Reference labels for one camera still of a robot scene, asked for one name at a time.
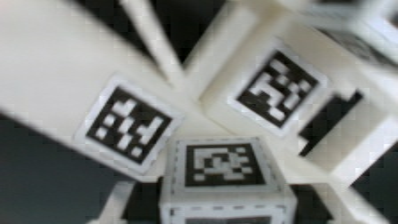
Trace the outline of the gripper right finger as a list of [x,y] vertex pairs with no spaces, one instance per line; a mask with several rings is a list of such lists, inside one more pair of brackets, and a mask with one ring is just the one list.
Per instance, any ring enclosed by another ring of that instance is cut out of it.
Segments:
[[292,224],[390,224],[349,188],[326,183],[291,184],[298,205]]

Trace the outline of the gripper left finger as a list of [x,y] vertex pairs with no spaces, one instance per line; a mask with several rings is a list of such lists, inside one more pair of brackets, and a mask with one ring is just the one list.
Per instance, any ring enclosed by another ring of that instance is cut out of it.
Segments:
[[161,224],[157,200],[157,183],[116,182],[99,216],[86,224]]

